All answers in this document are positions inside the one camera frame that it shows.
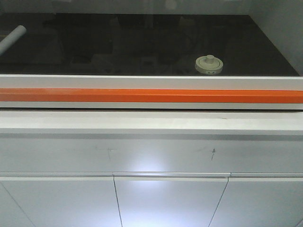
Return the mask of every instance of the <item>white knob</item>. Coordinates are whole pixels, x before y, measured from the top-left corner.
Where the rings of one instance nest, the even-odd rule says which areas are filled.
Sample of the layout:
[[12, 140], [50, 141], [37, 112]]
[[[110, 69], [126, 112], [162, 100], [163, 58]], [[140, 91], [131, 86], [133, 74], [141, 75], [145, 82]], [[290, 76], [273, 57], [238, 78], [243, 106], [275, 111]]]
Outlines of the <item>white knob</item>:
[[207, 64], [213, 64], [214, 63], [214, 56], [213, 55], [206, 56], [205, 62]]
[[195, 68], [203, 74], [216, 75], [222, 72], [223, 62], [213, 55], [202, 56], [197, 58]]

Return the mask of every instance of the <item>white panel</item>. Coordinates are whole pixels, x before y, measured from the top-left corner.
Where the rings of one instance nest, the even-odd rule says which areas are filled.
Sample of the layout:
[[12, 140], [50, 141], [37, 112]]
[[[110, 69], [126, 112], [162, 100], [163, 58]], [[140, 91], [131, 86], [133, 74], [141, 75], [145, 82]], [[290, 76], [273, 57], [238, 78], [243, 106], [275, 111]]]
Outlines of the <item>white panel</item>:
[[0, 133], [303, 135], [303, 113], [2, 111]]
[[0, 226], [34, 227], [2, 184], [0, 184]]
[[0, 138], [0, 172], [303, 173], [302, 139], [110, 134], [57, 137], [61, 139]]
[[104, 144], [111, 148], [113, 171], [303, 173], [303, 141], [159, 139]]
[[247, 14], [250, 0], [2, 0], [7, 12]]
[[0, 138], [0, 172], [107, 172], [106, 146], [98, 140]]
[[301, 91], [302, 77], [1, 74], [0, 87]]
[[115, 177], [123, 227], [207, 227], [226, 182]]
[[298, 73], [303, 75], [303, 1], [253, 0], [252, 2], [251, 17]]
[[303, 218], [303, 178], [230, 178], [211, 227], [294, 227]]
[[3, 182], [36, 227], [120, 227], [113, 178]]

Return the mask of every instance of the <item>gray wall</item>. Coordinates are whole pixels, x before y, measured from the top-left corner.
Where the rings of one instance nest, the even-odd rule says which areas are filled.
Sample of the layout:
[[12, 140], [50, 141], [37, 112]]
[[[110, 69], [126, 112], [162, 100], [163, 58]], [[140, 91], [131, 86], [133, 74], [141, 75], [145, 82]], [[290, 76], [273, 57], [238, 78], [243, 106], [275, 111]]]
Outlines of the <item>gray wall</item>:
[[250, 15], [303, 75], [303, 1], [253, 0]]
[[0, 0], [6, 12], [248, 14], [251, 0]]

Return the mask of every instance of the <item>cabinet door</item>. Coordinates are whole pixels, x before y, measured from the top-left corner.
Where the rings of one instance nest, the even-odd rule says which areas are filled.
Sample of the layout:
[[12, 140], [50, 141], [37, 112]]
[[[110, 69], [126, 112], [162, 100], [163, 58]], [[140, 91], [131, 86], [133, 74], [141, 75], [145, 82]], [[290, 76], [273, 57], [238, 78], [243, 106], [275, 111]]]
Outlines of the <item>cabinet door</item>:
[[230, 178], [211, 227], [294, 227], [303, 219], [303, 178]]
[[0, 135], [0, 172], [109, 172], [100, 145], [80, 135]]
[[115, 177], [123, 227], [207, 227], [225, 178]]
[[303, 140], [266, 136], [106, 140], [113, 171], [302, 173]]
[[2, 183], [36, 227], [121, 226], [112, 177], [25, 177]]
[[34, 227], [2, 184], [0, 184], [0, 226]]

